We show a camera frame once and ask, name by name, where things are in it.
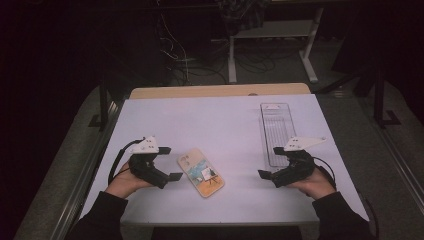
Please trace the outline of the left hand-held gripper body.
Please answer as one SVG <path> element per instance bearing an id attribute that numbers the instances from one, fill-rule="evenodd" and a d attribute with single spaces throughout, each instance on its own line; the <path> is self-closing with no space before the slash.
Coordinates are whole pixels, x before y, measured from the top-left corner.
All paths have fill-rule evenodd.
<path id="1" fill-rule="evenodd" d="M 155 167 L 154 160 L 159 155 L 159 146 L 154 136 L 142 139 L 131 148 L 130 172 L 153 186 L 163 189 L 169 182 L 168 176 Z"/>

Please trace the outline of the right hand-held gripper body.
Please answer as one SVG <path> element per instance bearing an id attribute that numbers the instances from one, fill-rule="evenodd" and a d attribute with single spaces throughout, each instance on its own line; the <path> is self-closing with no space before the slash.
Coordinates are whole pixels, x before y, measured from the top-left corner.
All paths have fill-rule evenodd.
<path id="1" fill-rule="evenodd" d="M 325 141 L 326 138 L 291 137 L 283 146 L 289 165 L 272 173 L 274 185 L 279 188 L 309 177 L 315 169 L 315 163 L 306 149 Z"/>

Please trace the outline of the clear plastic tray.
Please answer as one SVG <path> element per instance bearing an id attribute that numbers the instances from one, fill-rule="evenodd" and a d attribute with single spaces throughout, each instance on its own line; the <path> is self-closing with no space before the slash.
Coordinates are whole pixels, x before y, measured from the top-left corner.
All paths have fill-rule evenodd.
<path id="1" fill-rule="evenodd" d="M 290 107 L 287 103 L 261 103 L 260 126 L 265 167 L 277 171 L 289 165 L 286 156 L 276 155 L 275 147 L 284 147 L 296 135 Z"/>

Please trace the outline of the beige painted phone case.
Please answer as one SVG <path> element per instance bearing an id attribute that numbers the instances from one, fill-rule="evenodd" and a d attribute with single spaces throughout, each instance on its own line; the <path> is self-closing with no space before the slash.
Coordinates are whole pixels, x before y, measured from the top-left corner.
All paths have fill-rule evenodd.
<path id="1" fill-rule="evenodd" d="M 225 185 L 222 176 L 198 148 L 180 156 L 177 163 L 203 198 L 212 196 Z"/>

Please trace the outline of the person's right hand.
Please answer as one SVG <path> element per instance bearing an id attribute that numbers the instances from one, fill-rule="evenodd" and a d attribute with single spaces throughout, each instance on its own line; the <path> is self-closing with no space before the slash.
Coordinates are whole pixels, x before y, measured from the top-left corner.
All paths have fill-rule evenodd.
<path id="1" fill-rule="evenodd" d="M 288 187 L 296 188 L 314 200 L 336 192 L 336 189 L 330 184 L 325 175 L 317 168 L 306 179 L 291 183 Z"/>

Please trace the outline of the person's left hand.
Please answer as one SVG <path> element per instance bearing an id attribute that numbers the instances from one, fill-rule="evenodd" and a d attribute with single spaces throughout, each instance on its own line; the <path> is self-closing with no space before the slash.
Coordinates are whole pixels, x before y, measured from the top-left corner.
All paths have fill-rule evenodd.
<path id="1" fill-rule="evenodd" d="M 151 184 L 133 175 L 129 170 L 129 164 L 125 163 L 105 192 L 126 199 L 137 190 L 147 187 L 151 187 Z"/>

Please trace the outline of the wooden table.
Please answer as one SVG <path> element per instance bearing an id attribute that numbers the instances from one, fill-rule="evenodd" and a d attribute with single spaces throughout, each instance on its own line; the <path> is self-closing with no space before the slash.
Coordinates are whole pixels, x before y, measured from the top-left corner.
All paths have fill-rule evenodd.
<path id="1" fill-rule="evenodd" d="M 191 97 L 227 97 L 227 96 L 261 96 L 261 95 L 299 95 L 310 94 L 304 83 L 276 84 L 242 84 L 242 85 L 210 85 L 210 86 L 178 86 L 136 88 L 129 98 L 162 99 Z"/>

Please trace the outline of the black metal stand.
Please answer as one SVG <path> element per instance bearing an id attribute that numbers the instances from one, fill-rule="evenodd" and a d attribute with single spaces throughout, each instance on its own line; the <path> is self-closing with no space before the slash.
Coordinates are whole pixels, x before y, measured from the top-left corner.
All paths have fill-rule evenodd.
<path id="1" fill-rule="evenodd" d="M 104 131 L 112 118 L 119 110 L 118 105 L 112 99 L 107 86 L 102 82 L 99 87 L 99 112 L 91 117 L 89 127 L 97 127 L 100 132 Z"/>
<path id="2" fill-rule="evenodd" d="M 384 88 L 385 81 L 383 79 L 382 70 L 376 68 L 376 79 L 374 86 L 374 120 L 381 129 L 385 129 L 389 125 L 400 125 L 401 122 L 392 110 L 384 109 Z"/>

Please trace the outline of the dark plaid cloth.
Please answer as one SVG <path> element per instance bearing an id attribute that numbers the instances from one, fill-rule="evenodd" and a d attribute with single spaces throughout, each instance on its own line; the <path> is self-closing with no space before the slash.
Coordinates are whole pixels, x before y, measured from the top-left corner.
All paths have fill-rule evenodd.
<path id="1" fill-rule="evenodd" d="M 221 18 L 230 36 L 240 31 L 260 28 L 271 0 L 216 0 Z"/>

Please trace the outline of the aluminium frame rail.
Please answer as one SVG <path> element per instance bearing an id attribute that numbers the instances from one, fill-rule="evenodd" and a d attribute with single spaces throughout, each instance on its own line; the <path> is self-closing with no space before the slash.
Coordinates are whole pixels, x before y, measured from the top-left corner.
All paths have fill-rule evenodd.
<path id="1" fill-rule="evenodd" d="M 76 115 L 49 170 L 60 199 L 48 240 L 63 240 L 79 219 L 119 113 L 115 102 L 87 100 Z"/>
<path id="2" fill-rule="evenodd" d="M 374 127 L 384 145 L 386 146 L 386 149 L 389 151 L 394 161 L 395 168 L 399 173 L 402 181 L 406 185 L 406 188 L 424 215 L 424 187 L 420 184 L 414 175 L 412 169 L 409 167 L 404 156 L 402 155 L 401 149 L 396 146 L 395 141 L 388 132 L 389 126 L 400 126 L 400 120 L 391 110 L 386 112 L 388 116 L 387 119 L 383 118 L 382 120 L 377 120 L 374 117 L 374 108 L 368 104 L 365 99 L 360 99 L 359 103 L 368 119 L 371 121 L 371 125 Z"/>

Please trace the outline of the white metal desk frame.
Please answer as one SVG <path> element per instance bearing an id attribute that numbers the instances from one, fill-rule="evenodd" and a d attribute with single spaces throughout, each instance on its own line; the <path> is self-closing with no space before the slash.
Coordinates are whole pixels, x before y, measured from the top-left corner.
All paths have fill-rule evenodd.
<path id="1" fill-rule="evenodd" d="M 307 41 L 303 48 L 299 50 L 300 60 L 311 83 L 317 83 L 318 78 L 310 62 L 309 55 L 312 50 L 314 40 L 320 25 L 324 8 L 318 7 L 311 20 L 282 20 L 265 21 L 263 26 L 256 29 L 244 30 L 235 36 L 229 37 L 228 56 L 228 76 L 229 83 L 237 82 L 236 61 L 234 58 L 234 40 L 249 38 L 295 38 L 306 37 Z"/>

